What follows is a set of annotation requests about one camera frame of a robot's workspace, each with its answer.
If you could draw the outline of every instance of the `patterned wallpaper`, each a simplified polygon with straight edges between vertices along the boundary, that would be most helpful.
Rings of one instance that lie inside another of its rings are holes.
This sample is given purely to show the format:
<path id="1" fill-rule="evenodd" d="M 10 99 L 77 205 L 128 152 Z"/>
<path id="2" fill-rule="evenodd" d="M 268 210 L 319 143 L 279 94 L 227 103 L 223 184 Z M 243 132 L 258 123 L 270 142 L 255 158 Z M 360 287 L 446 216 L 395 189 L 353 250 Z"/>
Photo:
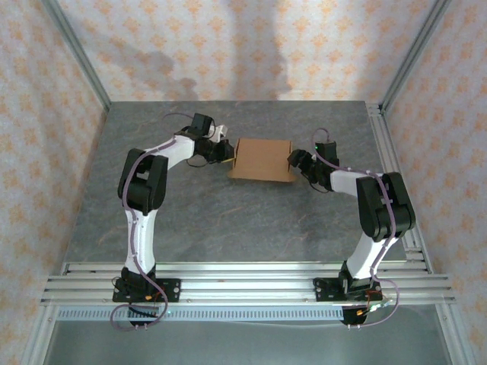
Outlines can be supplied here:
<path id="1" fill-rule="evenodd" d="M 39 1 L 2 2 L 0 20 L 0 363 L 14 365 L 64 256 L 103 108 Z"/>
<path id="2" fill-rule="evenodd" d="M 434 268 L 487 363 L 487 2 L 452 2 L 389 114 Z"/>
<path id="3" fill-rule="evenodd" d="M 115 101 L 379 102 L 434 0 L 60 3 Z"/>

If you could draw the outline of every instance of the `gray stone tabletop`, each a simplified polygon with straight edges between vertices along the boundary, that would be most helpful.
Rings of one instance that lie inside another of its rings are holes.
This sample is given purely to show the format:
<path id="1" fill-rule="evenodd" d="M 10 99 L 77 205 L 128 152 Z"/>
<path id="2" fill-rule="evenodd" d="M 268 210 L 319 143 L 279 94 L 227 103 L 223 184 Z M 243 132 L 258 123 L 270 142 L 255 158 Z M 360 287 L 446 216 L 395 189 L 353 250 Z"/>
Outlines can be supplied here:
<path id="1" fill-rule="evenodd" d="M 202 113 L 240 137 L 292 140 L 310 150 L 310 136 L 326 127 L 343 166 L 380 172 L 365 103 L 355 101 L 119 102 L 114 103 L 94 158 L 69 244 L 68 262 L 123 262 L 127 224 L 116 190 L 127 152 L 169 139 L 190 124 L 169 112 Z M 293 183 L 229 179 L 229 163 L 203 168 L 179 163 L 154 229 L 158 262 L 285 262 L 347 259 L 361 235 L 356 199 L 320 194 L 299 176 Z M 406 257 L 399 242 L 386 259 Z"/>

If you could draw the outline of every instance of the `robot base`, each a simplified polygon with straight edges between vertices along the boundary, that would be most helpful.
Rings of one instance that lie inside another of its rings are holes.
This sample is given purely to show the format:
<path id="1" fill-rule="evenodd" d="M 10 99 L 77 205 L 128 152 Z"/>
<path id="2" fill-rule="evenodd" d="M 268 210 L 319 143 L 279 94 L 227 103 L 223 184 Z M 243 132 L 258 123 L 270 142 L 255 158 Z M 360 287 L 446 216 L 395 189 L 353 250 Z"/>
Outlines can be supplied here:
<path id="1" fill-rule="evenodd" d="M 382 301 L 380 283 L 369 279 L 353 279 L 347 268 L 346 262 L 337 278 L 314 278 L 314 293 L 317 302 L 377 302 Z M 344 306 L 344 325 L 361 325 L 367 319 L 367 307 L 364 305 Z"/>
<path id="2" fill-rule="evenodd" d="M 156 278 L 155 266 L 148 273 L 148 277 L 161 287 L 167 296 L 167 301 L 177 303 L 180 300 L 181 280 L 174 278 Z M 157 303 L 164 302 L 164 298 L 140 274 L 123 268 L 122 275 L 114 284 L 113 302 L 115 303 Z"/>

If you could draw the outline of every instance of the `metal bracket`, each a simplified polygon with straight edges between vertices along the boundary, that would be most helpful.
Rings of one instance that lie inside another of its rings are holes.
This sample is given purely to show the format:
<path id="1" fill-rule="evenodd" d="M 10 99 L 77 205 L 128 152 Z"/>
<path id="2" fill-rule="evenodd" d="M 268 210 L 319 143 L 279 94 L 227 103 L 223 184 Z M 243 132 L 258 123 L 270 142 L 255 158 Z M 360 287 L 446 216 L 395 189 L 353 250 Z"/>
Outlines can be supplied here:
<path id="1" fill-rule="evenodd" d="M 155 279 L 157 285 L 161 287 L 164 293 L 167 296 L 167 301 L 169 303 L 178 303 L 180 301 L 180 293 L 181 293 L 181 280 L 180 279 L 167 279 L 167 278 L 157 278 Z M 133 303 L 134 299 L 130 296 L 124 295 L 121 291 L 115 289 L 113 291 L 112 301 L 115 303 Z M 164 302 L 164 298 L 161 295 L 155 296 L 155 299 L 152 297 L 145 298 L 146 303 L 158 303 Z"/>
<path id="2" fill-rule="evenodd" d="M 419 56 L 422 54 L 423 49 L 426 47 L 431 35 L 433 34 L 436 26 L 443 18 L 444 12 L 447 10 L 451 0 L 437 0 L 427 16 L 424 24 L 421 27 L 418 35 L 416 36 L 411 48 L 409 49 L 403 63 L 399 67 L 399 71 L 393 79 L 393 82 L 389 86 L 386 92 L 384 101 L 379 105 L 380 114 L 386 115 L 393 105 L 394 100 L 401 91 L 401 88 L 406 83 L 409 73 L 413 69 Z"/>
<path id="3" fill-rule="evenodd" d="M 67 275 L 51 276 L 43 305 L 113 305 L 112 279 L 123 264 L 70 263 Z M 314 278 L 337 278 L 341 263 L 166 263 L 156 264 L 156 278 L 181 280 L 178 306 L 323 305 L 316 301 Z M 379 278 L 394 280 L 404 305 L 454 303 L 446 275 L 429 275 L 424 262 L 383 262 Z M 384 295 L 394 298 L 384 283 Z M 330 305 L 347 306 L 336 300 Z"/>
<path id="4" fill-rule="evenodd" d="M 399 166 L 399 160 L 397 159 L 396 149 L 394 147 L 392 138 L 390 137 L 389 129 L 387 128 L 386 119 L 379 113 L 377 104 L 367 104 L 367 110 L 384 171 L 397 171 L 400 173 L 401 169 Z M 421 254 L 426 262 L 428 272 L 433 274 L 433 266 L 428 255 L 428 251 L 424 245 L 424 239 L 419 225 L 421 225 L 421 222 L 416 224 L 416 227 L 408 230 L 401 240 L 403 241 L 406 252 L 410 250 L 421 250 Z"/>
<path id="5" fill-rule="evenodd" d="M 357 301 L 363 303 L 378 302 L 383 299 L 380 284 L 377 281 L 372 283 L 370 290 L 352 293 L 343 291 L 342 282 L 338 278 L 314 278 L 313 286 L 317 302 Z"/>
<path id="6" fill-rule="evenodd" d="M 41 2 L 44 4 L 47 13 L 61 32 L 62 37 L 64 38 L 68 47 L 71 49 L 76 61 L 78 61 L 81 70 L 84 72 L 84 75 L 97 95 L 98 100 L 103 106 L 105 112 L 108 113 L 111 105 L 110 97 L 108 96 L 105 87 L 91 64 L 90 59 L 86 55 L 86 52 L 84 51 L 83 46 L 76 36 L 71 24 L 69 23 L 68 18 L 62 11 L 61 5 L 59 5 L 57 0 L 41 0 Z"/>

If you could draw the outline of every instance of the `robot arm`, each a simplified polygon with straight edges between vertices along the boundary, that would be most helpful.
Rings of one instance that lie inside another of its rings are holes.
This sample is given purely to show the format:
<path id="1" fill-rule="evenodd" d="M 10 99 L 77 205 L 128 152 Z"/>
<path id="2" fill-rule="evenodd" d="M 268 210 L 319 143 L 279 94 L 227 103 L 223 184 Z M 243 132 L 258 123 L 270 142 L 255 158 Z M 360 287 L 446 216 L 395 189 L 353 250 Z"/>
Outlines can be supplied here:
<path id="1" fill-rule="evenodd" d="M 315 148 L 317 154 L 320 154 L 323 159 L 333 166 L 339 166 L 335 142 L 317 144 Z M 371 274 L 377 271 L 377 266 L 372 272 L 371 268 L 379 254 L 384 257 L 386 251 L 415 225 L 415 214 L 401 175 L 399 173 L 378 174 L 391 199 L 396 221 L 396 234 L 389 239 L 388 246 L 384 247 L 390 236 L 390 217 L 384 197 L 373 177 L 366 173 L 336 170 L 303 150 L 293 151 L 288 161 L 292 166 L 298 167 L 310 183 L 317 183 L 330 191 L 343 192 L 357 198 L 360 223 L 364 233 L 354 253 L 345 262 L 345 270 L 350 281 L 370 278 Z"/>
<path id="2" fill-rule="evenodd" d="M 337 278 L 314 279 L 317 301 L 380 301 L 371 307 L 343 308 L 342 322 L 360 326 L 366 320 L 367 313 L 390 303 L 380 292 L 380 283 L 375 276 L 377 267 L 387 250 L 415 226 L 415 213 L 399 173 L 372 174 L 369 171 L 344 169 L 339 166 L 335 142 L 316 143 L 315 150 L 315 156 L 295 150 L 288 161 L 301 170 L 310 184 L 355 196 L 364 231 Z"/>
<path id="3" fill-rule="evenodd" d="M 142 273 L 155 281 L 153 251 L 154 222 L 166 195 L 167 171 L 183 160 L 198 154 L 209 163 L 220 163 L 234 157 L 234 149 L 227 139 L 222 140 L 227 128 L 215 126 L 209 116 L 195 114 L 191 126 L 180 130 L 169 141 L 148 150 L 132 149 L 126 159 L 119 181 L 118 195 L 128 183 L 126 210 L 129 226 L 129 248 L 121 277 L 116 281 L 114 301 L 145 301 L 154 288 Z M 151 152 L 136 167 L 135 174 L 127 182 L 135 162 L 143 154 Z"/>

